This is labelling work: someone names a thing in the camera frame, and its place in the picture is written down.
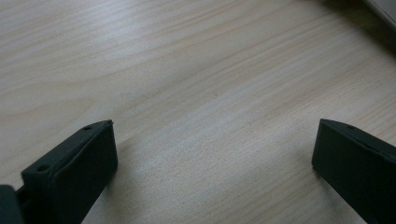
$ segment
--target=wood grain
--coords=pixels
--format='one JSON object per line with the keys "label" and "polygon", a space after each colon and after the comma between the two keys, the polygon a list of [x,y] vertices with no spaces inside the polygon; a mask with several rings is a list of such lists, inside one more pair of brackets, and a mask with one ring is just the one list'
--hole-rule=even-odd
{"label": "wood grain", "polygon": [[320,118],[396,145],[387,29],[315,0],[2,1],[0,183],[113,119],[84,223],[363,223],[310,160]]}

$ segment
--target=wooden table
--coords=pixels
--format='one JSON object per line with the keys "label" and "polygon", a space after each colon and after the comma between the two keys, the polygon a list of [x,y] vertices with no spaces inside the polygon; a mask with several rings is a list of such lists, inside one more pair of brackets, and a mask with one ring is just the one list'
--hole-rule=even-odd
{"label": "wooden table", "polygon": [[321,118],[396,145],[396,38],[343,2],[3,0],[0,183],[113,119],[84,223],[363,223],[310,161]]}

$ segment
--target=wooden surface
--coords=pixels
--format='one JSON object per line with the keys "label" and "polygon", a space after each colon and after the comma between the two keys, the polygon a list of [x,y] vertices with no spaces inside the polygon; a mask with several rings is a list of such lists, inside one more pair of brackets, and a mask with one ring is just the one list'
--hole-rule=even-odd
{"label": "wooden surface", "polygon": [[0,183],[113,119],[84,223],[363,223],[310,160],[321,118],[396,145],[394,40],[341,0],[3,0]]}

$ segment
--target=light wood tabletop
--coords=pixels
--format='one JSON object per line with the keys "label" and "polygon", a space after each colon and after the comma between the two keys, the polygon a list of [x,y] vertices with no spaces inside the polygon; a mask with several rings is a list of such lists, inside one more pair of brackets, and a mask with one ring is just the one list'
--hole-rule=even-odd
{"label": "light wood tabletop", "polygon": [[311,157],[322,118],[396,145],[395,41],[360,1],[3,0],[0,184],[112,119],[83,223],[364,223]]}

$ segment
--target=black object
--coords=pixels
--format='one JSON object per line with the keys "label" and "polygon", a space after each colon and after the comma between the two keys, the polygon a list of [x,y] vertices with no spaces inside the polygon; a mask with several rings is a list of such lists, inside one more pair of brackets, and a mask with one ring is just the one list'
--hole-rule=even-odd
{"label": "black object", "polygon": [[113,122],[86,126],[0,186],[0,224],[81,223],[118,166]]}
{"label": "black object", "polygon": [[396,223],[396,147],[322,119],[313,168],[368,223]]}

